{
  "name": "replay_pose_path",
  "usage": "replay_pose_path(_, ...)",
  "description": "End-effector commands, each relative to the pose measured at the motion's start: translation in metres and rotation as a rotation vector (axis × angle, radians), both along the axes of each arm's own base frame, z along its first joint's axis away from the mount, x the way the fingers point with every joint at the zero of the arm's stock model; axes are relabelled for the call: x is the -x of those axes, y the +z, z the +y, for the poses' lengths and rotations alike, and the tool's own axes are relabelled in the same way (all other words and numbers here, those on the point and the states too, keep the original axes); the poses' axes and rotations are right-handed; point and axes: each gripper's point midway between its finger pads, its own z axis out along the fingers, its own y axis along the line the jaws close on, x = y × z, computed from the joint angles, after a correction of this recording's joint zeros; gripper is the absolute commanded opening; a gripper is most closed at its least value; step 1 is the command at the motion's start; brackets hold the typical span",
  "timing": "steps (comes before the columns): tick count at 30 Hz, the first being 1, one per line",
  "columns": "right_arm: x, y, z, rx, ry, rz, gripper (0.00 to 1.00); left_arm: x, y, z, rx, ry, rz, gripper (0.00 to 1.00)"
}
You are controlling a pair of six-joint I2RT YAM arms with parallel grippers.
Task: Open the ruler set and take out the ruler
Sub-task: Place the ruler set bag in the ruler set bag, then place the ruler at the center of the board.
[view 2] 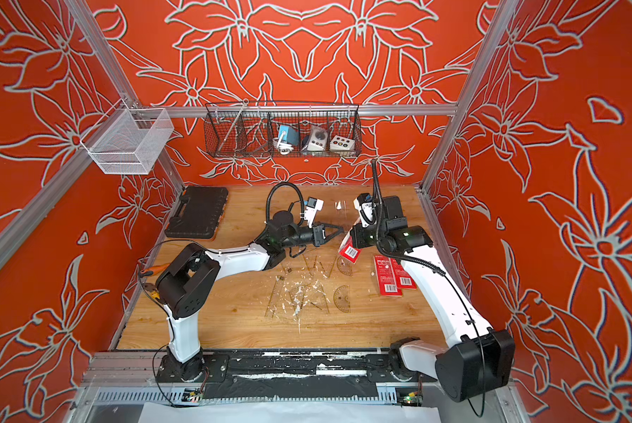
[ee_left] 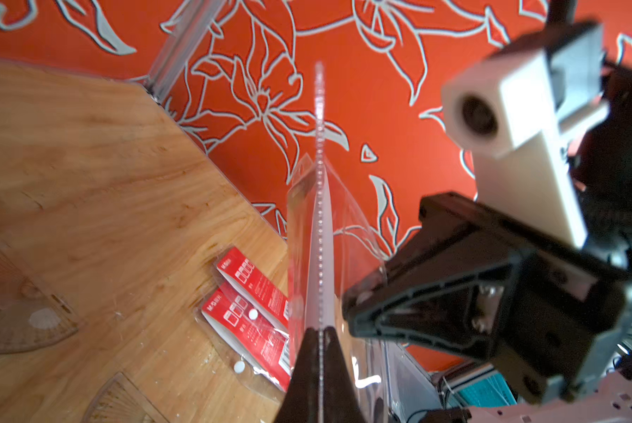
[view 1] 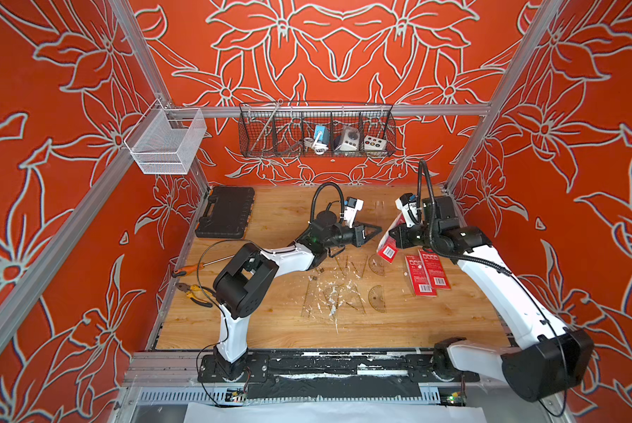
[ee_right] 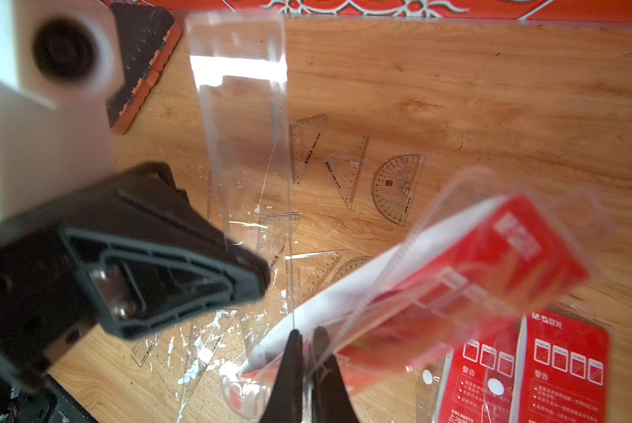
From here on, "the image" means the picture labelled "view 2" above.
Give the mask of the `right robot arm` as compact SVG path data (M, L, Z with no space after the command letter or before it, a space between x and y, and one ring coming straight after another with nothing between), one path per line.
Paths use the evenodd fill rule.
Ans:
M352 245L375 247L409 274L434 313L445 339L436 347L419 338L397 342L394 361L403 370L436 379L455 402L484 397L509 383L515 341L497 331L471 304L442 264L429 234L411 227L397 196L386 197L379 175L372 175L372 193L357 197L359 222L350 230Z

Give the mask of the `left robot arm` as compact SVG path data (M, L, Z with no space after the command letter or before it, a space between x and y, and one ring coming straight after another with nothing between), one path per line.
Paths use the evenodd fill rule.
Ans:
M271 212L273 196L281 188L293 190L299 205L299 221L292 208ZM305 198L294 183L281 182L268 193L265 227L249 244L226 250L211 250L190 243L161 272L156 291L167 315L169 344L167 357L178 365L201 364L198 314L218 280L241 273L267 271L286 257L298 257L310 245L319 248L344 232L341 226L316 222L323 201Z

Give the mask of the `clear triangle ruler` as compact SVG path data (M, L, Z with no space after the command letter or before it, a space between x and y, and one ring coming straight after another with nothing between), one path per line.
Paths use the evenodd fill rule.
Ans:
M334 254L307 252L302 257L302 262L307 274L313 278L325 278L329 280L334 276L336 257Z
M329 313L328 296L321 282L316 281L305 289L303 306L314 307L320 312Z

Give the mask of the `clear protractor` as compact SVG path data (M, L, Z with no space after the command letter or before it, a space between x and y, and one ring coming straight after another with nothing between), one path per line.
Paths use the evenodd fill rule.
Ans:
M333 302L337 309L342 313L351 312L350 287L342 285L335 289L333 294Z
M344 257L337 257L336 267L342 275L347 277L351 277L353 275L354 269L353 264Z

